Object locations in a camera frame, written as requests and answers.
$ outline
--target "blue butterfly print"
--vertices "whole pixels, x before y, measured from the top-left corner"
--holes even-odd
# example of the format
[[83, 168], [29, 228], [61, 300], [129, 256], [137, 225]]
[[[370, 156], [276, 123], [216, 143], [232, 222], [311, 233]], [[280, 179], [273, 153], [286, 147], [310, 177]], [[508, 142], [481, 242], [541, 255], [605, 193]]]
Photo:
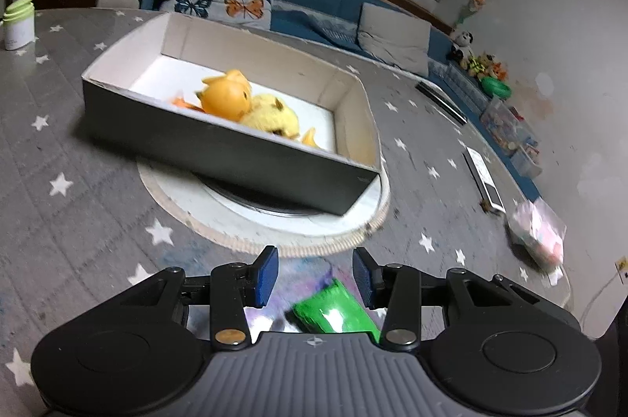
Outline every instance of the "blue butterfly print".
[[176, 0], [175, 11], [177, 13], [185, 13], [191, 15], [194, 11], [196, 16], [200, 18], [207, 18], [207, 8], [212, 3], [210, 0], [197, 0], [194, 4], [190, 0]]

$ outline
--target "round white rug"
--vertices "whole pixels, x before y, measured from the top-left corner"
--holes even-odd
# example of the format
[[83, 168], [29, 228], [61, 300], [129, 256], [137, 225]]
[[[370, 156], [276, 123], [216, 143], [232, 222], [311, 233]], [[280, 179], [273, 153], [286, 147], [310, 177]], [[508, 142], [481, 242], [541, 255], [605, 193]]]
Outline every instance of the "round white rug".
[[382, 172], [343, 216], [260, 211], [229, 199], [191, 172], [137, 160], [142, 182], [159, 205], [208, 240], [234, 251], [258, 254], [275, 245], [282, 257], [333, 254], [360, 245], [385, 220], [390, 186]]

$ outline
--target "green package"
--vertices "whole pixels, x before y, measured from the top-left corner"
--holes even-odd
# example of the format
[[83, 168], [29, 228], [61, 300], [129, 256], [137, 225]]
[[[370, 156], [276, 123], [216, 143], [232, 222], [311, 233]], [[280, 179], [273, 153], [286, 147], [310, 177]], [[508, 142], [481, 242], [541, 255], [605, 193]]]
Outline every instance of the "green package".
[[313, 333], [371, 332], [375, 341], [379, 341], [378, 327], [337, 279], [307, 300], [295, 304], [292, 310]]

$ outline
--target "power cord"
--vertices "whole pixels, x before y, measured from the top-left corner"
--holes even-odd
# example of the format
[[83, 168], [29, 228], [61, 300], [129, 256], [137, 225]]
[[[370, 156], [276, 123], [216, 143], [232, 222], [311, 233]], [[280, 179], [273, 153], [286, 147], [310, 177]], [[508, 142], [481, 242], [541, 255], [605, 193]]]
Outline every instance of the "power cord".
[[595, 303], [595, 301], [601, 297], [602, 293], [604, 292], [604, 290], [609, 287], [617, 278], [617, 274], [613, 274], [613, 276], [608, 280], [608, 282], [606, 284], [604, 284], [600, 290], [593, 296], [593, 298], [591, 298], [591, 301], [586, 305], [584, 312], [582, 313], [582, 317], [580, 318], [580, 326], [582, 327], [582, 331], [584, 331], [585, 329], [585, 322], [586, 322], [586, 317], [588, 317], [589, 311], [591, 310], [591, 307], [593, 307], [593, 304]]

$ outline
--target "white pillow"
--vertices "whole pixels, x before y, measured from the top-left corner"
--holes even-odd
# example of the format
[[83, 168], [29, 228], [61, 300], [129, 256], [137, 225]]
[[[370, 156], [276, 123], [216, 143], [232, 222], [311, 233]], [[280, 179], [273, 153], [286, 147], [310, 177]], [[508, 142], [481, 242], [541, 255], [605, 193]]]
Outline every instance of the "white pillow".
[[427, 76], [430, 27], [420, 18], [365, 2], [357, 40], [363, 50], [385, 63]]

